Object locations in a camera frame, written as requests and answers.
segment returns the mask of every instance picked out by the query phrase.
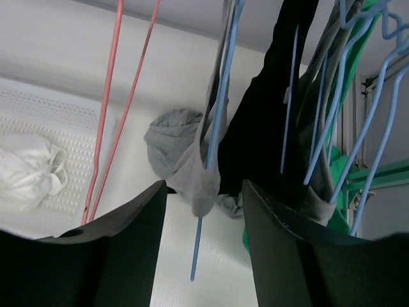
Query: perforated basket wall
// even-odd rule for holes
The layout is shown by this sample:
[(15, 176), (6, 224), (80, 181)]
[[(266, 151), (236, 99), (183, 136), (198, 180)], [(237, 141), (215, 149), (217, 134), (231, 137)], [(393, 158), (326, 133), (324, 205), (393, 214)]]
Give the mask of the perforated basket wall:
[[(68, 184), (29, 212), (0, 209), (0, 228), (37, 239), (79, 226), (93, 172), (99, 102), (0, 78), (0, 135), (37, 133), (67, 151)], [(115, 117), (108, 109), (100, 155), (104, 169)]]

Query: white garment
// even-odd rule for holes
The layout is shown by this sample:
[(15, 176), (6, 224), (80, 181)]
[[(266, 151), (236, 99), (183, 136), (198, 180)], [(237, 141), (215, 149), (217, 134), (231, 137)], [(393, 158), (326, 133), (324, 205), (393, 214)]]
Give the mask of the white garment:
[[(57, 155), (61, 162), (54, 165)], [(65, 150), (37, 134), (1, 136), (0, 208), (33, 209), (46, 195), (59, 193), (68, 182), (65, 159)]]

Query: laundry basket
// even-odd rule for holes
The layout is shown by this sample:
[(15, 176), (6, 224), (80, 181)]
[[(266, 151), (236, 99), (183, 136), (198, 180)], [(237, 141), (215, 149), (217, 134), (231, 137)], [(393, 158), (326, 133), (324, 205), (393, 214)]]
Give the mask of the laundry basket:
[[(0, 209), (0, 228), (37, 239), (58, 236), (81, 224), (101, 103), (0, 78), (0, 135), (36, 133), (66, 150), (66, 187), (46, 196), (33, 210)], [(108, 108), (100, 154), (103, 169), (111, 147), (115, 117)]]

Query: gray cloth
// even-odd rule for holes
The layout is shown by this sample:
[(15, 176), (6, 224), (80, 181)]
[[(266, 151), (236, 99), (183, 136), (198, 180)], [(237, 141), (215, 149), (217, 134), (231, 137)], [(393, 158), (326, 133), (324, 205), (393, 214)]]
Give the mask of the gray cloth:
[[(347, 19), (359, 13), (365, 0), (347, 0)], [(311, 60), (306, 73), (300, 78), (295, 99), (297, 110), (297, 127), (300, 130), (300, 147), (304, 153), (305, 168), (308, 168), (309, 154), (314, 128), (314, 117), (318, 93), (321, 82), (321, 67), (324, 57), (328, 52), (327, 71), (325, 72), (325, 84), (323, 88), (323, 103), (317, 131), (317, 139), (322, 135), (325, 125), (325, 110), (332, 81), (336, 76), (339, 60), (344, 47), (350, 37), (352, 28), (343, 30), (340, 27), (339, 0), (336, 1), (328, 24), (323, 32), (316, 52)], [(334, 183), (330, 174), (325, 146), (321, 150), (317, 165), (311, 177), (310, 186), (305, 201), (300, 207), (300, 213), (319, 224), (326, 226), (332, 217), (336, 204), (329, 204), (334, 191)]]
[[(217, 202), (220, 174), (217, 164), (217, 143), (212, 169), (206, 169), (208, 147), (213, 130), (215, 101), (220, 81), (220, 66), (230, 21), (232, 0), (223, 3), (223, 31), (219, 41), (217, 58), (206, 96), (204, 115), (189, 109), (172, 111), (155, 120), (145, 134), (149, 161), (155, 173), (169, 187), (192, 204), (195, 216), (205, 216)], [(220, 125), (219, 140), (226, 131), (227, 91)]]

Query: pink wire hanger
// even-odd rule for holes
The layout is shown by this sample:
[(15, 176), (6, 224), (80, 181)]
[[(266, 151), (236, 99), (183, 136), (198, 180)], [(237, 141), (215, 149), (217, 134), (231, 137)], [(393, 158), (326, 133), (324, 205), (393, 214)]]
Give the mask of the pink wire hanger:
[[(81, 225), (84, 225), (84, 224), (87, 223), (89, 206), (91, 204), (92, 194), (93, 194), (93, 191), (94, 191), (94, 188), (95, 188), (95, 182), (96, 182), (96, 178), (98, 177), (98, 172), (99, 172), (98, 165), (99, 165), (99, 158), (100, 158), (100, 151), (101, 151), (102, 135), (104, 133), (105, 116), (107, 114), (107, 106), (108, 106), (108, 100), (109, 100), (109, 91), (111, 89), (111, 81), (112, 81), (112, 73), (114, 71), (116, 49), (118, 48), (118, 40), (119, 40), (119, 36), (120, 36), (121, 21), (122, 21), (122, 15), (123, 15), (123, 1), (124, 0), (118, 0), (118, 9), (116, 10), (114, 35), (113, 35), (113, 38), (112, 38), (111, 53), (109, 55), (107, 77), (105, 79), (104, 97), (102, 99), (100, 121), (99, 121), (99, 124), (98, 124), (98, 134), (97, 134), (97, 137), (96, 137), (96, 144), (95, 144), (94, 172), (92, 174), (91, 182), (90, 182), (89, 188), (88, 188), (87, 198), (86, 198), (86, 202), (85, 202), (85, 209), (84, 209), (84, 213), (82, 215)], [(107, 163), (107, 166), (105, 168), (104, 176), (102, 177), (102, 182), (101, 182), (101, 185), (99, 187), (98, 194), (96, 196), (96, 200), (95, 200), (94, 207), (93, 207), (91, 216), (89, 218), (89, 221), (92, 221), (95, 218), (95, 213), (96, 213), (96, 210), (98, 209), (98, 205), (99, 205), (99, 202), (100, 202), (100, 199), (101, 199), (102, 191), (104, 190), (105, 183), (107, 181), (107, 177), (108, 177), (109, 170), (111, 168), (112, 160), (114, 159), (115, 151), (116, 151), (116, 148), (118, 147), (118, 143), (120, 141), (123, 126), (125, 124), (125, 120), (127, 119), (128, 111), (129, 111), (130, 105), (132, 103), (132, 99), (134, 97), (134, 93), (135, 93), (136, 85), (137, 85), (137, 82), (138, 82), (138, 79), (139, 79), (139, 75), (141, 74), (141, 69), (142, 69), (144, 57), (145, 57), (146, 50), (147, 50), (148, 44), (149, 44), (149, 40), (150, 40), (150, 37), (151, 37), (151, 34), (152, 34), (153, 25), (155, 24), (155, 19), (156, 19), (157, 13), (158, 13), (159, 3), (160, 3), (160, 0), (156, 0), (155, 8), (153, 10), (151, 22), (150, 22), (149, 29), (148, 29), (148, 34), (146, 35), (145, 44), (143, 46), (143, 51), (142, 51), (142, 54), (141, 54), (141, 58), (139, 60), (138, 68), (136, 70), (135, 79), (134, 79), (134, 82), (132, 83), (132, 87), (131, 87), (131, 90), (130, 90), (130, 93), (129, 93), (129, 96), (128, 96), (127, 104), (125, 106), (125, 109), (123, 110), (122, 118), (121, 118), (121, 121), (120, 121), (120, 126), (118, 127), (118, 131), (117, 131), (116, 136), (115, 136), (115, 141), (114, 141), (114, 144), (112, 146), (111, 153), (109, 154), (108, 163)]]

